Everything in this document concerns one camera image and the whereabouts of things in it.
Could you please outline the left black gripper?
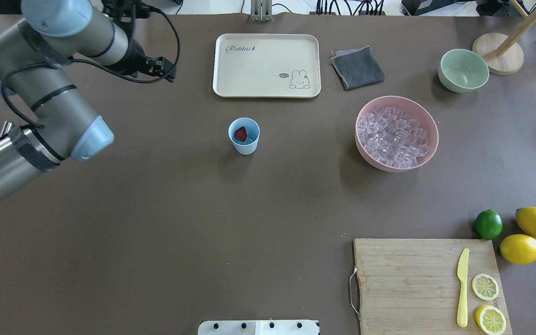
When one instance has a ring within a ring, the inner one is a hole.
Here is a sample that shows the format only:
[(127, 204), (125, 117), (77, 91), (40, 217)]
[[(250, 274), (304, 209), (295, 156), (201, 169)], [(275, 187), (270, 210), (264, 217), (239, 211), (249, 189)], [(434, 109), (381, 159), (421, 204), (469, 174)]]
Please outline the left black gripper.
[(145, 4), (142, 0), (103, 0), (102, 5), (102, 12), (112, 19), (127, 38), (125, 55), (107, 68), (134, 78), (137, 74), (146, 74), (173, 82), (176, 65), (164, 57), (153, 59), (146, 56), (140, 43), (134, 40), (137, 19), (147, 19), (150, 13), (163, 12), (157, 7)]

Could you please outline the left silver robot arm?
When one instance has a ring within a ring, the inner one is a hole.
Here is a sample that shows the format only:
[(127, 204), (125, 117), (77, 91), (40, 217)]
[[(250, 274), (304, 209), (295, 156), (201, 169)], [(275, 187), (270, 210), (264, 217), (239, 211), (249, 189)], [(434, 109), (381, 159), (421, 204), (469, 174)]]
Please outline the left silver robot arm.
[(0, 94), (25, 125), (0, 134), (0, 201), (64, 159), (84, 162), (114, 141), (64, 68), (74, 63), (137, 82), (174, 81), (176, 61), (146, 56), (138, 18), (162, 9), (141, 0), (24, 0), (23, 19), (0, 34)]

